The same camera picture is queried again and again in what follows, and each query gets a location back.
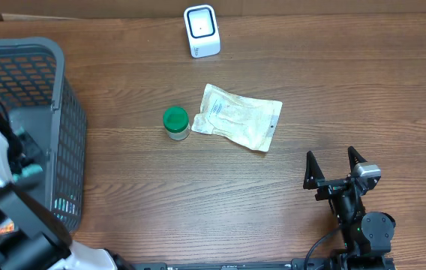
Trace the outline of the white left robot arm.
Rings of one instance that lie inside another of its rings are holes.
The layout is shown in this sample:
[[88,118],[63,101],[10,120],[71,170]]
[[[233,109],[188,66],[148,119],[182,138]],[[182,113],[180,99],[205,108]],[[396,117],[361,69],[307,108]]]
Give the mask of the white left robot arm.
[[130,269],[118,254],[74,241],[51,211],[14,184],[29,164],[0,104],[0,269]]

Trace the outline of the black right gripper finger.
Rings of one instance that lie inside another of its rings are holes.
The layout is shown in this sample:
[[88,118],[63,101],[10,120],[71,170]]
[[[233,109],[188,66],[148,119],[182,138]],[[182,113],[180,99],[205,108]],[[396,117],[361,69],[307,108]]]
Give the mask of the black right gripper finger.
[[314,156],[312,151],[307,152],[306,156],[306,170],[305,170],[305,181],[324,181],[325,176],[323,175],[322,170],[320,169],[317,159]]
[[353,146],[348,148],[349,167],[351,175],[361,175],[364,171],[363,166],[367,161],[356,151]]

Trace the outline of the beige plastic pouch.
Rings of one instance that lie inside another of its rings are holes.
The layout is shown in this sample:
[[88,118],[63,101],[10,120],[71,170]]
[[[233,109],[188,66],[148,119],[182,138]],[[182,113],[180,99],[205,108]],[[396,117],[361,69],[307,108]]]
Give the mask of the beige plastic pouch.
[[243,97],[208,84],[192,130],[226,137],[252,151],[267,152],[282,106],[277,100]]

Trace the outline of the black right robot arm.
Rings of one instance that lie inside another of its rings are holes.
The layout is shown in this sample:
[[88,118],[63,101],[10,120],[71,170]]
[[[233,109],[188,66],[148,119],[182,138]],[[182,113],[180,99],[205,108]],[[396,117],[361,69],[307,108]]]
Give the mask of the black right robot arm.
[[[362,196],[373,190],[381,179],[381,169],[363,158],[354,147],[348,148],[350,173],[345,178],[328,180],[312,151],[306,154],[303,188],[315,190],[317,201],[326,200],[338,227],[317,240],[304,261],[303,269],[394,269],[386,254],[392,250],[396,221],[385,212],[367,212]],[[336,233],[343,237],[344,248],[316,263],[311,258],[317,247]]]

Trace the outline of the green lid jar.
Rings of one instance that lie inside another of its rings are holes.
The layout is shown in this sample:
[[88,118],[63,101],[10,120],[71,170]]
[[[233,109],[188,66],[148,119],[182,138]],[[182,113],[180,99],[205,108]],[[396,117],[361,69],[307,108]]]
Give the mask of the green lid jar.
[[163,114],[163,126],[172,140],[184,140],[190,133],[188,113],[180,106],[172,106]]

